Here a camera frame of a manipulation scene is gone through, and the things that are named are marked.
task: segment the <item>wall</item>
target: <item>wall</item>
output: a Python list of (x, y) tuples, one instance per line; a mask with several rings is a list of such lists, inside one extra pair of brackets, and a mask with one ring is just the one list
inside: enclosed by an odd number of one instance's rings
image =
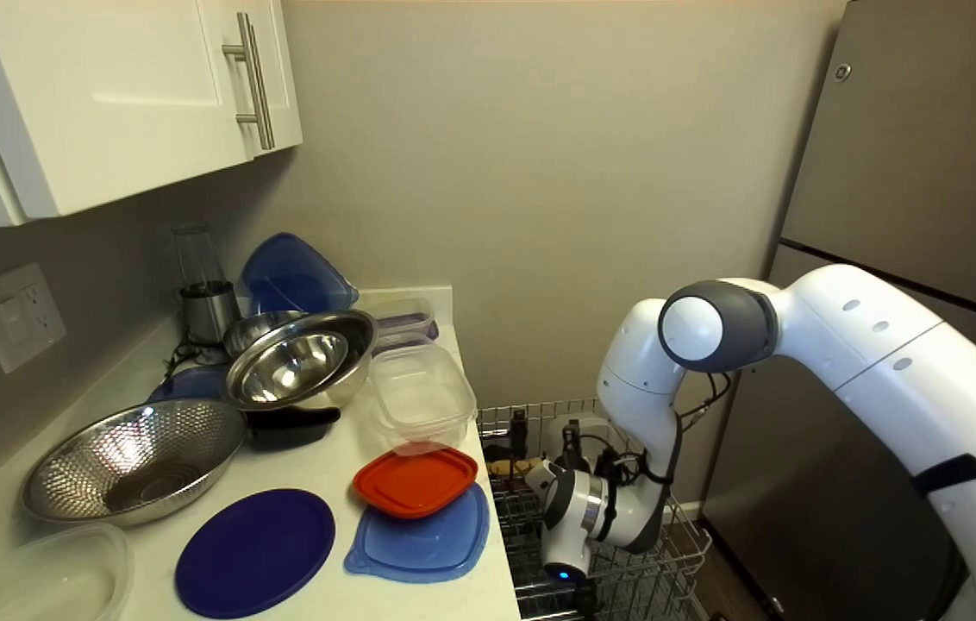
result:
[(0, 273), (38, 262), (67, 330), (66, 338), (12, 373), (0, 366), (0, 463), (173, 311), (169, 224), (197, 211), (144, 194), (77, 216), (0, 229)]
[(504, 405), (593, 396), (635, 300), (763, 274), (843, 2), (284, 9), (303, 145), (174, 191), (231, 205), (235, 270), (288, 229), (357, 286), (452, 283), (473, 388)]

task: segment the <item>refrigerator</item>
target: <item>refrigerator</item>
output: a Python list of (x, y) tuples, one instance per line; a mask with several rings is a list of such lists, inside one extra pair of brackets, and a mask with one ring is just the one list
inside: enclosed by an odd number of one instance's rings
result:
[[(768, 279), (836, 262), (976, 342), (976, 0), (848, 3)], [(702, 516), (788, 621), (922, 618), (950, 550), (898, 460), (787, 359), (741, 371)]]

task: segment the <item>metal colander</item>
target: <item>metal colander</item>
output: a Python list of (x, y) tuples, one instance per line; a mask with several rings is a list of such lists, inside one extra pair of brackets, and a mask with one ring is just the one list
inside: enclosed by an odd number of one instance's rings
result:
[(44, 456), (24, 484), (24, 506), (52, 522), (162, 518), (220, 479), (246, 433), (242, 414), (219, 401), (133, 406)]

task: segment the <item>light switch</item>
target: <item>light switch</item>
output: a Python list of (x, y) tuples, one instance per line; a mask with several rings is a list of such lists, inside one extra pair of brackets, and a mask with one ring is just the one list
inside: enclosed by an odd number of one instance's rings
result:
[(5, 373), (66, 335), (38, 264), (0, 274), (0, 362)]

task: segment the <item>wire rack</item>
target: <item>wire rack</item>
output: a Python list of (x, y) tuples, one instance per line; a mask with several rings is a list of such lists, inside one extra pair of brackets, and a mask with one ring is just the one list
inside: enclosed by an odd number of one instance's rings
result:
[[(516, 433), (516, 420), (526, 423), (526, 437)], [(550, 459), (560, 451), (560, 429), (579, 421), (583, 433), (601, 436), (619, 452), (641, 445), (615, 427), (595, 398), (507, 405), (480, 410), (477, 428), (485, 458), (509, 453)], [(597, 455), (602, 443), (581, 442), (585, 457)], [(524, 620), (530, 621), (701, 621), (692, 597), (711, 538), (685, 517), (675, 498), (665, 508), (666, 526), (654, 549), (631, 555), (607, 543), (593, 542), (593, 561), (586, 582), (551, 580), (542, 569), (541, 518), (538, 496), (523, 483), (513, 464), (491, 476), (511, 579)]]

